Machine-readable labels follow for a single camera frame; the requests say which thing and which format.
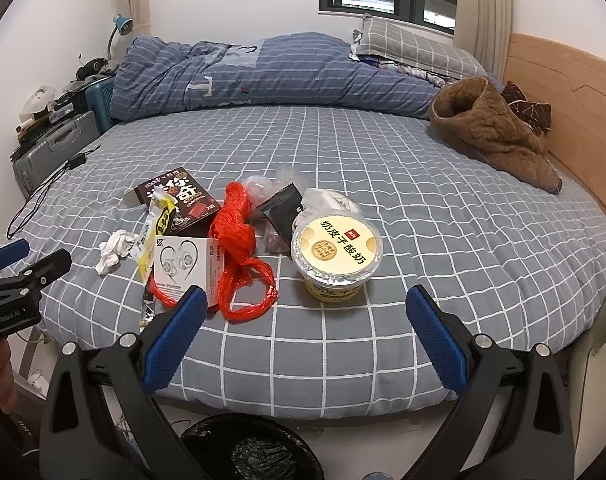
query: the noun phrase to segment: crumpled tissue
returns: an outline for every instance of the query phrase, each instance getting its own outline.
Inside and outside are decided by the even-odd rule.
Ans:
[[[110,268],[118,263],[119,258],[124,258],[129,254],[135,240],[136,235],[134,233],[119,229],[106,242],[101,242],[99,244],[100,261],[94,265],[96,272],[101,276],[109,273]]]

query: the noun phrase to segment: bed frame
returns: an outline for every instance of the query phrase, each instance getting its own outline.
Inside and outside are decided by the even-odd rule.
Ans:
[[[606,61],[566,44],[510,36],[505,81],[552,105],[552,162],[606,214]]]

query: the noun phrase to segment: earphone image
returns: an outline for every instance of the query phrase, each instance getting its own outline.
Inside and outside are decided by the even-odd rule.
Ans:
[[[197,260],[198,248],[196,247],[196,244],[190,240],[184,240],[180,244],[178,252],[171,246],[163,248],[160,257],[163,272],[167,274],[174,283],[176,282],[174,277],[178,275],[179,269],[187,271],[187,274],[185,275],[185,278],[187,278],[194,269]]]

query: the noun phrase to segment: cardboard box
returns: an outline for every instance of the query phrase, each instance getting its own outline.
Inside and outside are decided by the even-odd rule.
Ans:
[[[208,295],[208,306],[217,304],[224,263],[223,251],[213,238],[156,237],[154,279],[174,300],[179,300],[190,285],[198,285]]]
[[[131,189],[123,196],[123,202],[127,207],[141,204],[149,206],[152,191],[157,186],[178,201],[174,222],[166,234],[206,237],[209,225],[221,206],[183,167],[163,173]]]

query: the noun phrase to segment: blue textured pad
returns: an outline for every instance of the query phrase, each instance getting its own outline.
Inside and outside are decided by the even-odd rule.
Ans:
[[[147,395],[169,386],[196,332],[205,321],[208,298],[201,288],[195,288],[174,309],[178,310],[145,356],[142,382]]]
[[[467,388],[467,361],[462,350],[415,286],[407,292],[405,309],[443,386],[461,397]]]
[[[16,240],[0,248],[0,270],[15,264],[30,254],[30,244],[27,240]]]

